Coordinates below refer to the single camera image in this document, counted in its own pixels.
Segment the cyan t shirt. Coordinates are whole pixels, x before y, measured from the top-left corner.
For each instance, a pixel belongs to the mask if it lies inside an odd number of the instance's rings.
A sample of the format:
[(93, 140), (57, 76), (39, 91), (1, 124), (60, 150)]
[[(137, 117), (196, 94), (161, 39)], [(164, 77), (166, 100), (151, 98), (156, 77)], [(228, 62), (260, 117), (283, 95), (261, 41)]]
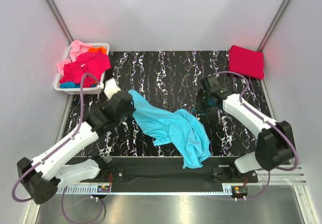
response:
[(211, 157), (210, 140), (203, 124), (185, 109), (169, 112), (150, 105), (137, 91), (130, 90), (135, 111), (132, 116), (153, 144), (172, 143), (183, 157), (183, 168), (197, 169)]

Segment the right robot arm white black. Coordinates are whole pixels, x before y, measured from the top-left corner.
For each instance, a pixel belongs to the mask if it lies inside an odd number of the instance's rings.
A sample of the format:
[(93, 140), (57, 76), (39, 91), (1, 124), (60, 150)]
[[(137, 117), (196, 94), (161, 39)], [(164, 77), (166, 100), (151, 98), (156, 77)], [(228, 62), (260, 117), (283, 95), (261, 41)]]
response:
[(233, 88), (222, 86), (216, 75), (203, 78), (200, 82), (202, 88), (197, 94), (195, 111), (208, 114), (211, 108), (220, 109), (242, 123), (257, 140), (255, 151), (237, 158), (228, 169), (232, 181), (239, 182), (247, 172), (254, 170), (293, 171), (297, 168), (298, 154), (290, 123), (266, 116), (243, 99), (249, 86), (237, 93)]

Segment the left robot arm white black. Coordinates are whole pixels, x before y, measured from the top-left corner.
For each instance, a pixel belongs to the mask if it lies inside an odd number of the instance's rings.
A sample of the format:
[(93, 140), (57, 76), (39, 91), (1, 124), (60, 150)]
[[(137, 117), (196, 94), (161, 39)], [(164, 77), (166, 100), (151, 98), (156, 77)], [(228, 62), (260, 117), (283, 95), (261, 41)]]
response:
[(31, 200), (43, 204), (59, 188), (86, 179), (105, 181), (109, 170), (102, 159), (90, 158), (76, 165), (67, 165), (67, 162), (107, 131), (114, 129), (134, 110), (132, 96), (118, 91), (104, 103), (91, 108), (86, 115), (82, 114), (78, 126), (50, 149), (31, 160), (23, 157), (17, 162), (19, 179), (13, 186), (12, 198), (22, 202), (15, 195), (18, 184), (24, 186)]

